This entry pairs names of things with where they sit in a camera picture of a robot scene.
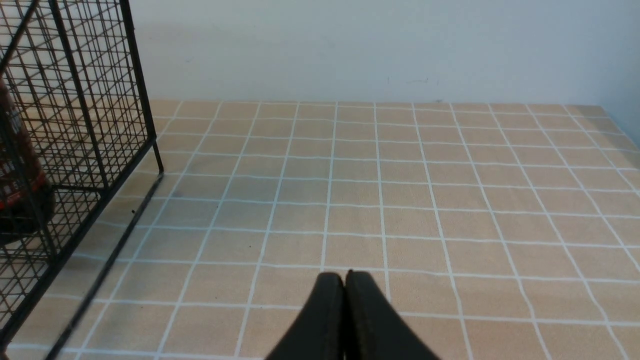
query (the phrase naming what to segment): bottle label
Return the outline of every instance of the bottle label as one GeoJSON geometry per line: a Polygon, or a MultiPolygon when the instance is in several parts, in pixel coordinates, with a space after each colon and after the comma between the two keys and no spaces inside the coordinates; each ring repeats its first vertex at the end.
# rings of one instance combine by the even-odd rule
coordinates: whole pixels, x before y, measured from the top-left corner
{"type": "MultiPolygon", "coordinates": [[[[6,113],[6,116],[12,129],[10,136],[14,139],[20,161],[25,169],[27,180],[30,182],[32,191],[35,192],[46,182],[44,171],[42,170],[42,166],[40,166],[38,156],[29,139],[29,132],[24,126],[22,119],[20,119],[20,113],[14,109],[6,113]]],[[[21,186],[19,174],[1,138],[0,194],[2,195],[0,196],[0,210],[3,210],[5,206],[11,207],[26,196],[26,190],[21,186]]]]}

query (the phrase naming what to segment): wire grid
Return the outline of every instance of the wire grid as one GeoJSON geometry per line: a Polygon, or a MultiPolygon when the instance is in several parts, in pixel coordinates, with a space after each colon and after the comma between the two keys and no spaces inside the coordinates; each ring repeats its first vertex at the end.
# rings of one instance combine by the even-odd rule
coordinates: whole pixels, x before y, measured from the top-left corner
{"type": "MultiPolygon", "coordinates": [[[[0,2],[0,56],[30,3],[0,2]]],[[[3,74],[56,189],[55,215],[48,225],[55,252],[148,141],[120,2],[57,4],[72,57],[63,50],[55,9],[40,1],[3,74]]],[[[0,327],[48,269],[43,242],[41,232],[7,245],[0,254],[0,327]]]]}

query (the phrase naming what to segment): metal wire frame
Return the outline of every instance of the metal wire frame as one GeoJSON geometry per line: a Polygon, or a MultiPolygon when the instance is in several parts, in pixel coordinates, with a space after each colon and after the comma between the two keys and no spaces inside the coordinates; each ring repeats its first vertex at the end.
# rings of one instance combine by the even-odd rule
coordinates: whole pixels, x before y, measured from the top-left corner
{"type": "MultiPolygon", "coordinates": [[[[39,208],[0,111],[0,140],[40,231],[0,249],[0,359],[91,225],[150,150],[159,175],[77,313],[54,359],[109,273],[164,173],[128,0],[0,1],[0,76],[55,191],[39,208]]],[[[5,202],[0,193],[0,203],[5,202]]]]}

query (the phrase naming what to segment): grid pattern mat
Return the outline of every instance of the grid pattern mat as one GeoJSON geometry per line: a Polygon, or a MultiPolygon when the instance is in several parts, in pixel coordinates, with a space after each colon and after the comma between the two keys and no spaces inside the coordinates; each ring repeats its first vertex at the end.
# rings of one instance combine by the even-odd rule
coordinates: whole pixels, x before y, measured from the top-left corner
{"type": "MultiPolygon", "coordinates": [[[[262,358],[372,273],[444,359],[640,358],[640,152],[599,107],[152,102],[167,176],[64,360],[262,358]]],[[[12,343],[54,341],[145,159],[12,343]]]]}

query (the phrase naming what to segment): white grout line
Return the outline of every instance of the white grout line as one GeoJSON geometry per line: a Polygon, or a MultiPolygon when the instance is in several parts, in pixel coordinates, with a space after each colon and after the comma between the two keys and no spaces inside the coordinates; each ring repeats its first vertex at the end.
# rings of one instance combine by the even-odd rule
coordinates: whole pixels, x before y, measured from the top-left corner
{"type": "MultiPolygon", "coordinates": [[[[253,118],[253,121],[251,123],[251,127],[249,128],[249,133],[251,133],[251,131],[253,130],[253,126],[255,125],[255,118],[258,116],[258,113],[260,112],[260,106],[261,103],[258,103],[258,106],[256,107],[255,110],[255,116],[253,118]]],[[[249,143],[249,136],[246,137],[243,147],[240,150],[240,154],[242,155],[244,153],[244,150],[246,149],[247,144],[249,143]]],[[[211,229],[214,227],[214,224],[216,222],[216,219],[218,217],[218,214],[220,214],[220,210],[222,209],[224,202],[226,200],[227,197],[227,193],[229,191],[229,188],[231,187],[231,182],[237,172],[237,169],[240,165],[240,158],[241,156],[238,157],[238,159],[236,160],[236,164],[234,166],[234,169],[231,173],[231,176],[229,178],[229,181],[227,181],[227,185],[225,186],[225,190],[223,192],[222,195],[222,199],[220,200],[220,203],[218,204],[218,207],[216,208],[216,212],[213,215],[213,218],[211,219],[211,223],[209,224],[209,228],[207,229],[207,232],[205,233],[204,239],[202,240],[202,243],[200,244],[200,248],[198,249],[198,254],[196,255],[196,261],[191,265],[191,268],[189,269],[189,273],[187,274],[186,280],[184,281],[184,284],[182,286],[182,290],[180,292],[180,297],[178,298],[178,303],[175,306],[175,308],[173,309],[173,313],[171,314],[171,317],[169,318],[169,322],[166,326],[166,329],[164,330],[164,334],[162,339],[160,340],[160,344],[158,345],[157,351],[156,351],[156,356],[154,358],[154,360],[158,360],[160,358],[160,355],[164,352],[164,346],[166,345],[166,340],[169,337],[169,334],[171,333],[171,329],[173,327],[173,322],[175,321],[175,318],[177,316],[177,313],[180,309],[180,304],[182,303],[182,301],[184,300],[184,296],[187,292],[187,288],[189,286],[189,282],[191,280],[191,276],[193,275],[193,272],[195,271],[195,268],[197,266],[197,262],[200,260],[200,257],[202,257],[202,253],[204,252],[204,249],[207,245],[207,241],[209,239],[209,235],[211,233],[211,229]]]]}
{"type": "Polygon", "coordinates": [[[378,111],[376,109],[376,103],[373,103],[373,121],[375,124],[374,134],[376,135],[376,168],[378,173],[378,205],[375,206],[380,209],[380,238],[382,240],[382,262],[384,265],[385,274],[385,296],[387,301],[391,303],[391,287],[389,285],[389,261],[387,254],[387,230],[385,228],[385,211],[382,196],[382,169],[380,161],[380,141],[378,139],[378,111]]]}
{"type": "MultiPolygon", "coordinates": [[[[456,123],[458,123],[458,120],[456,119],[456,114],[453,113],[453,119],[456,123]]],[[[462,135],[462,130],[458,129],[458,133],[460,135],[460,138],[462,139],[462,144],[465,146],[465,150],[467,151],[467,156],[469,157],[469,159],[471,159],[471,153],[469,152],[469,148],[467,147],[467,143],[465,142],[465,139],[462,135]]],[[[476,180],[479,184],[482,184],[482,181],[480,180],[480,175],[478,175],[477,169],[475,164],[471,164],[471,167],[473,168],[474,171],[474,175],[476,176],[476,180]]],[[[493,226],[495,227],[495,230],[498,232],[498,236],[500,237],[500,240],[502,242],[502,247],[504,248],[504,252],[507,255],[507,258],[509,260],[509,264],[511,265],[511,271],[513,271],[515,278],[516,278],[516,282],[518,283],[518,287],[520,288],[520,294],[522,294],[522,297],[524,298],[525,302],[527,303],[527,307],[529,308],[529,313],[531,314],[531,321],[533,322],[533,327],[535,328],[536,331],[536,335],[538,336],[538,340],[540,341],[540,345],[542,346],[542,350],[544,351],[547,359],[551,359],[551,353],[549,353],[549,350],[547,348],[547,344],[545,343],[545,340],[542,338],[542,333],[540,332],[540,328],[538,327],[538,323],[536,320],[536,313],[535,310],[533,308],[533,305],[531,304],[531,300],[529,300],[527,293],[524,291],[524,286],[522,285],[522,280],[520,279],[520,275],[518,273],[518,269],[516,268],[516,265],[513,261],[513,258],[511,257],[511,253],[509,251],[509,247],[507,246],[507,243],[504,241],[504,237],[502,235],[502,230],[500,229],[500,226],[498,225],[498,220],[495,218],[495,213],[493,212],[491,203],[489,202],[489,199],[486,196],[486,193],[484,192],[484,188],[481,186],[480,187],[480,192],[482,193],[483,199],[485,204],[487,205],[488,209],[489,209],[489,214],[491,214],[491,219],[493,221],[493,226]]]]}
{"type": "Polygon", "coordinates": [[[289,151],[291,150],[291,143],[293,141],[293,132],[296,129],[296,119],[298,117],[298,111],[300,110],[300,104],[298,103],[296,105],[296,113],[294,115],[293,118],[293,125],[291,126],[291,135],[289,137],[289,143],[287,144],[287,152],[285,155],[285,159],[284,162],[282,164],[282,169],[280,170],[280,179],[278,180],[278,186],[276,188],[276,193],[275,193],[275,197],[273,199],[273,205],[271,207],[271,213],[269,214],[269,221],[267,223],[267,229],[266,232],[264,233],[264,238],[262,239],[262,247],[260,248],[260,256],[258,257],[258,263],[256,264],[255,267],[255,272],[253,273],[253,279],[251,281],[251,287],[249,289],[249,297],[247,298],[247,307],[244,310],[244,316],[243,316],[243,320],[242,320],[242,324],[240,326],[240,333],[238,334],[238,339],[237,339],[237,343],[236,343],[236,349],[234,351],[234,356],[238,357],[240,356],[240,350],[242,349],[242,342],[244,339],[244,333],[246,331],[246,324],[247,321],[249,319],[249,312],[250,312],[250,306],[253,302],[253,295],[255,294],[255,286],[256,283],[258,281],[258,275],[260,273],[260,266],[262,264],[262,260],[264,259],[264,253],[266,251],[267,248],[267,241],[269,240],[269,234],[271,232],[271,227],[273,226],[273,216],[275,214],[276,211],[276,206],[277,206],[277,199],[280,196],[280,189],[282,188],[282,179],[284,178],[284,173],[285,173],[285,169],[287,167],[287,160],[288,160],[288,155],[289,155],[289,151]]]}
{"type": "MultiPolygon", "coordinates": [[[[413,103],[412,103],[412,110],[413,110],[413,122],[415,123],[415,131],[418,135],[418,141],[422,142],[422,138],[420,137],[420,130],[418,128],[418,122],[415,117],[415,105],[413,103]]],[[[447,242],[445,241],[444,231],[442,230],[442,223],[440,222],[440,214],[436,206],[436,197],[433,193],[433,185],[431,184],[431,174],[429,173],[429,167],[427,166],[426,155],[424,154],[424,147],[422,146],[420,146],[420,155],[422,156],[422,160],[424,162],[424,173],[427,177],[427,182],[429,183],[429,196],[431,197],[431,205],[433,206],[433,211],[436,218],[436,224],[438,225],[438,235],[440,236],[440,241],[442,242],[442,249],[444,251],[445,262],[447,264],[447,275],[449,276],[449,280],[451,282],[451,288],[453,289],[453,294],[456,297],[456,307],[458,309],[458,316],[460,317],[460,326],[462,327],[462,335],[465,340],[467,355],[469,359],[473,359],[474,355],[471,349],[471,342],[469,342],[467,325],[465,324],[465,319],[462,317],[463,316],[462,300],[460,299],[460,295],[458,294],[458,287],[456,286],[456,280],[453,276],[453,269],[451,268],[451,260],[449,258],[449,250],[447,249],[447,242]]]]}
{"type": "MultiPolygon", "coordinates": [[[[175,109],[175,112],[173,113],[173,118],[169,121],[169,123],[171,121],[173,121],[173,119],[175,119],[176,115],[178,114],[178,111],[180,111],[180,107],[182,107],[183,102],[180,102],[178,104],[178,106],[175,109]]],[[[202,139],[200,140],[200,143],[203,143],[205,139],[205,136],[202,135],[202,139]]],[[[189,161],[188,164],[191,163],[191,161],[193,161],[193,158],[195,157],[195,154],[193,154],[189,161]]],[[[175,183],[175,185],[173,186],[172,192],[175,190],[175,188],[178,186],[178,183],[180,181],[180,179],[182,179],[182,176],[184,176],[184,172],[180,175],[180,177],[178,178],[178,181],[175,183]]],[[[158,211],[158,214],[156,214],[156,217],[154,219],[154,221],[152,222],[152,226],[155,225],[157,223],[157,221],[160,219],[160,215],[162,214],[162,212],[164,211],[164,209],[166,208],[167,204],[169,203],[169,199],[164,200],[162,206],[160,207],[160,210],[158,211]]],[[[149,234],[151,233],[151,227],[149,227],[142,239],[142,241],[140,241],[140,244],[138,245],[138,248],[136,249],[136,252],[134,253],[133,258],[135,258],[139,253],[140,253],[140,249],[142,249],[142,246],[144,246],[147,238],[149,237],[149,234]]],[[[116,292],[118,291],[118,289],[120,289],[120,285],[123,283],[125,276],[127,275],[127,272],[129,271],[129,269],[131,268],[131,265],[133,264],[132,261],[128,262],[127,266],[125,267],[124,271],[122,272],[122,274],[120,275],[120,278],[118,279],[118,282],[116,283],[116,286],[113,288],[113,290],[111,291],[111,294],[109,296],[110,300],[113,300],[116,292]]],[[[104,314],[106,313],[107,309],[109,307],[109,304],[105,305],[102,310],[100,311],[100,314],[98,314],[98,317],[95,319],[95,321],[93,322],[93,325],[91,326],[91,329],[89,330],[89,332],[87,333],[86,337],[84,338],[84,341],[82,343],[81,349],[86,348],[87,344],[89,344],[89,341],[91,340],[93,333],[95,332],[96,328],[98,327],[98,324],[100,324],[100,322],[102,321],[102,318],[104,317],[104,314]]],[[[78,354],[76,355],[75,360],[80,360],[80,356],[82,355],[82,352],[78,352],[78,354]]]]}
{"type": "Polygon", "coordinates": [[[329,234],[329,213],[331,209],[331,185],[333,183],[333,160],[335,156],[335,134],[338,128],[338,103],[336,102],[335,111],[333,114],[333,140],[331,141],[331,158],[329,163],[329,179],[327,181],[326,190],[326,209],[324,210],[324,231],[322,235],[322,253],[320,255],[320,272],[324,272],[324,263],[326,262],[326,241],[329,234]]]}
{"type": "MultiPolygon", "coordinates": [[[[536,120],[536,122],[538,122],[538,117],[536,115],[533,114],[533,112],[531,113],[531,115],[533,115],[534,119],[536,120]]],[[[549,137],[549,135],[547,134],[547,132],[543,129],[542,130],[544,135],[547,137],[547,140],[551,143],[554,144],[553,141],[551,140],[551,137],[549,137]]],[[[562,159],[562,161],[564,162],[565,165],[568,165],[564,156],[562,155],[562,153],[556,149],[556,152],[558,153],[558,156],[560,156],[560,158],[562,159]]],[[[605,223],[609,226],[609,230],[615,235],[615,237],[618,237],[618,235],[613,231],[613,228],[611,227],[611,225],[609,224],[609,222],[607,221],[607,219],[602,215],[602,212],[600,211],[600,208],[598,207],[598,204],[596,204],[596,202],[593,200],[593,198],[591,197],[591,195],[589,194],[589,192],[586,191],[586,189],[583,187],[582,182],[580,181],[580,179],[578,179],[578,177],[573,173],[573,171],[571,169],[569,169],[569,172],[571,172],[571,175],[573,176],[573,178],[576,180],[576,182],[578,182],[578,184],[580,185],[580,187],[582,188],[582,191],[587,195],[587,197],[589,197],[589,199],[591,200],[591,202],[593,203],[593,206],[595,207],[595,209],[598,211],[598,214],[602,217],[602,219],[605,221],[605,223]]],[[[542,207],[542,209],[544,211],[546,211],[546,207],[544,206],[544,203],[542,202],[542,200],[538,197],[538,192],[532,187],[532,191],[534,192],[540,206],[542,207]]],[[[562,237],[562,235],[560,234],[560,232],[557,230],[555,223],[553,222],[551,216],[547,215],[547,218],[549,219],[549,221],[551,222],[551,226],[554,228],[554,231],[556,232],[558,238],[560,239],[560,241],[564,244],[564,239],[562,237]]],[[[575,268],[575,271],[578,273],[578,276],[583,279],[583,283],[584,286],[589,294],[589,297],[591,298],[591,301],[593,301],[594,305],[598,308],[598,310],[600,311],[600,314],[602,314],[603,319],[605,320],[606,326],[607,326],[607,330],[609,331],[609,334],[611,335],[611,338],[614,340],[614,342],[616,343],[616,345],[618,346],[618,350],[620,350],[620,352],[622,353],[622,356],[625,359],[628,359],[628,355],[627,352],[625,351],[624,347],[622,346],[622,344],[620,343],[618,337],[616,337],[615,333],[613,332],[613,329],[611,328],[610,325],[610,321],[609,321],[609,317],[607,316],[607,312],[604,310],[604,308],[600,305],[600,303],[597,301],[597,299],[595,298],[595,296],[593,295],[593,292],[591,291],[591,287],[589,286],[589,283],[584,280],[584,276],[582,274],[582,270],[580,269],[580,267],[578,266],[578,264],[576,263],[575,259],[573,258],[573,255],[571,254],[571,252],[569,251],[569,249],[566,246],[563,246],[564,251],[566,253],[566,255],[569,257],[569,260],[571,261],[573,267],[575,268]]]]}

